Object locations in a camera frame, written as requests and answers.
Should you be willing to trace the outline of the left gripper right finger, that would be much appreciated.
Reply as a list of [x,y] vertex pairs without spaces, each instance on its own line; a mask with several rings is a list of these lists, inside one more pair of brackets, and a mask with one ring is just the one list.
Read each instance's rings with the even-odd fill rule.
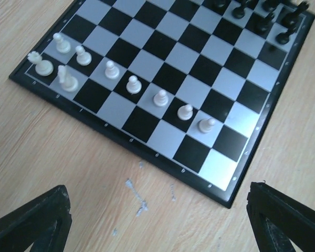
[[263,182],[252,182],[247,213],[259,251],[315,251],[315,211]]

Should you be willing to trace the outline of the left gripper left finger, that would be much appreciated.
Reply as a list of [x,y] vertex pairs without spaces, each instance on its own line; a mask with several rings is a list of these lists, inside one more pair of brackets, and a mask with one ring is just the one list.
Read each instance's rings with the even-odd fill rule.
[[67,188],[57,185],[0,218],[0,251],[63,251],[72,217]]

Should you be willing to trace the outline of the black magnetic chess board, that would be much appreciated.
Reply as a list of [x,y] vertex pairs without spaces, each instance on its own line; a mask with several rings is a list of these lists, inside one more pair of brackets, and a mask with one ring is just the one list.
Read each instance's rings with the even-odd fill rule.
[[[74,1],[34,46],[77,78],[40,76],[27,59],[10,79],[204,195],[230,208],[315,19],[308,4],[248,1]],[[71,50],[59,53],[53,34]],[[76,61],[76,46],[92,56]],[[105,76],[106,62],[119,68]],[[141,91],[130,94],[135,75]],[[158,107],[153,97],[167,92]],[[193,106],[186,121],[179,107]],[[214,118],[209,133],[198,123]]]

